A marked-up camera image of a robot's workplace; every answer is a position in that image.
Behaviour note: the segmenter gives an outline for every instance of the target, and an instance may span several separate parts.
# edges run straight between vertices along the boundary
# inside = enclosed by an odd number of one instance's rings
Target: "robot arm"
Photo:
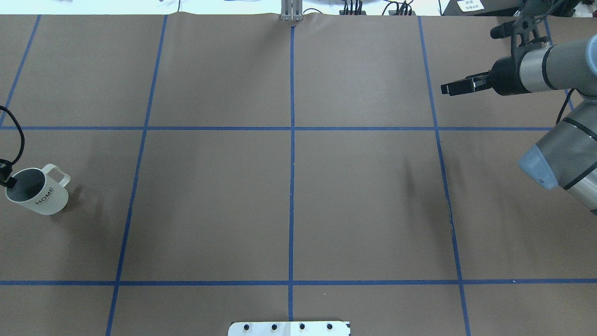
[[[577,89],[583,102],[518,164],[545,189],[559,185],[597,215],[597,35],[550,46],[546,37],[539,37],[536,23],[533,17],[523,16],[492,29],[492,38],[511,38],[510,57],[496,61],[488,72],[442,85],[442,94],[493,88],[507,96]]]

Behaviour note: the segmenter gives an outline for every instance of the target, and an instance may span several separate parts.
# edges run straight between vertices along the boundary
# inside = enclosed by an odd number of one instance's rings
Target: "white metal plate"
[[[350,322],[342,322],[342,321],[236,322],[236,323],[233,323],[230,326],[230,328],[228,329],[228,336],[266,336],[266,335],[267,336],[350,336]]]

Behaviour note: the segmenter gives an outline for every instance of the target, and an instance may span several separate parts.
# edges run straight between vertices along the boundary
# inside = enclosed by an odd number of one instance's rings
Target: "mug handle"
[[[55,164],[48,163],[48,164],[46,164],[46,165],[45,165],[45,167],[43,167],[43,168],[41,169],[41,171],[42,171],[44,174],[46,174],[46,175],[47,175],[47,174],[49,174],[49,173],[50,173],[52,170],[54,170],[54,169],[58,170],[58,172],[59,172],[59,173],[61,173],[62,175],[64,175],[64,177],[62,178],[62,180],[60,180],[60,182],[58,182],[58,184],[59,184],[61,187],[63,187],[63,188],[64,188],[64,187],[66,187],[66,185],[67,185],[67,184],[70,182],[70,175],[68,175],[68,174],[65,174],[65,173],[64,173],[62,170],[60,170],[60,168],[58,168],[58,167],[57,167]]]

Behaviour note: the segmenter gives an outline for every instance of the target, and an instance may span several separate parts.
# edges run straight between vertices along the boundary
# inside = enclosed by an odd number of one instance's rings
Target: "light blue cap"
[[[591,37],[589,43],[587,43],[587,50],[585,51],[584,56],[587,59],[587,64],[593,74],[597,76],[597,35]]]
[[[551,190],[558,186],[556,176],[537,145],[533,145],[518,160],[518,166],[543,188]]]

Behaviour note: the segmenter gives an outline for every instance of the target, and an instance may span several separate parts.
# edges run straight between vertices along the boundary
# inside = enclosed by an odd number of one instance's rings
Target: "white floor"
[[[442,9],[449,0],[441,0]],[[387,2],[364,0],[367,15],[381,15]],[[413,0],[413,10],[421,16],[438,16],[437,0]],[[304,0],[303,9],[317,8],[325,14],[338,14],[342,0]],[[194,14],[280,13],[281,0],[180,0],[180,11]],[[0,0],[0,14],[171,14],[179,10],[179,0]],[[590,17],[595,5],[577,6],[575,16]]]

